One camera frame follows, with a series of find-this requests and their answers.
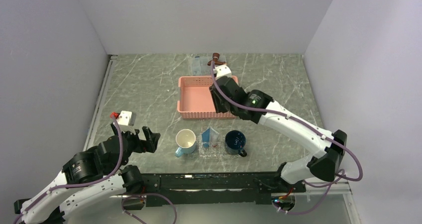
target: blue object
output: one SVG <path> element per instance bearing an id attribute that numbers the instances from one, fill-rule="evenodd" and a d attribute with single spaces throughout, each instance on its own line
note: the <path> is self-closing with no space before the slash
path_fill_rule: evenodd
<path id="1" fill-rule="evenodd" d="M 204 148 L 208 148 L 210 146 L 210 129 L 207 129 L 202 133 L 202 145 Z"/>
<path id="2" fill-rule="evenodd" d="M 176 150 L 176 152 L 174 153 L 174 156 L 180 158 L 183 154 L 193 153 L 195 151 L 195 148 L 196 147 L 197 147 L 196 146 L 196 143 L 194 143 L 194 145 L 192 145 L 189 148 L 181 148 L 181 147 L 178 147 L 177 150 Z"/>
<path id="3" fill-rule="evenodd" d="M 244 149 L 246 145 L 246 137 L 242 132 L 238 130 L 232 130 L 228 132 L 225 135 L 224 142 L 227 153 L 232 155 L 238 154 L 242 157 L 247 156 L 247 153 Z"/>

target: brown object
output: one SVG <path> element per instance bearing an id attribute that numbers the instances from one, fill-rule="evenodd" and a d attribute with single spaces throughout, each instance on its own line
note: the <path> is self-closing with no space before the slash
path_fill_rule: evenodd
<path id="1" fill-rule="evenodd" d="M 225 64 L 227 64 L 226 62 L 218 61 L 219 58 L 220 58 L 220 54 L 213 53 L 212 54 L 212 60 L 208 61 L 208 65 L 209 66 L 211 65 L 211 61 L 214 61 L 216 65 L 225 65 Z"/>

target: white wall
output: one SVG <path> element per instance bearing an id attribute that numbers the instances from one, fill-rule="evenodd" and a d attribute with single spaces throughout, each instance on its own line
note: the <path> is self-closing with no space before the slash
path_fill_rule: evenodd
<path id="1" fill-rule="evenodd" d="M 332 0 L 80 0 L 108 54 L 303 53 Z"/>
<path id="2" fill-rule="evenodd" d="M 325 126 L 362 162 L 363 223 L 422 223 L 421 27 L 422 0 L 333 0 L 305 53 Z"/>
<path id="3" fill-rule="evenodd" d="M 0 0 L 0 220 L 82 148 L 107 55 L 78 0 Z"/>

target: pink basket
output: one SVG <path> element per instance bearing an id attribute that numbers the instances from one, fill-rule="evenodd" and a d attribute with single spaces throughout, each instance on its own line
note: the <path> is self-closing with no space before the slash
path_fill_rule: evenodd
<path id="1" fill-rule="evenodd" d="M 210 76 L 182 76 L 179 78 L 180 101 L 177 111 L 182 118 L 235 118 L 230 112 L 216 113 L 210 93 Z"/>

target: mug handle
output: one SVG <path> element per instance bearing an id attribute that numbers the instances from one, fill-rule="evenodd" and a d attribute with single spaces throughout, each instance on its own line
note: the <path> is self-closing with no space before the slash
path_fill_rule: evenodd
<path id="1" fill-rule="evenodd" d="M 242 150 L 239 150 L 239 155 L 241 157 L 246 157 L 248 154 L 246 153 L 246 151 L 244 149 L 242 149 Z"/>
<path id="2" fill-rule="evenodd" d="M 180 158 L 182 156 L 183 152 L 182 152 L 182 148 L 178 147 L 176 152 L 174 153 L 174 156 Z"/>

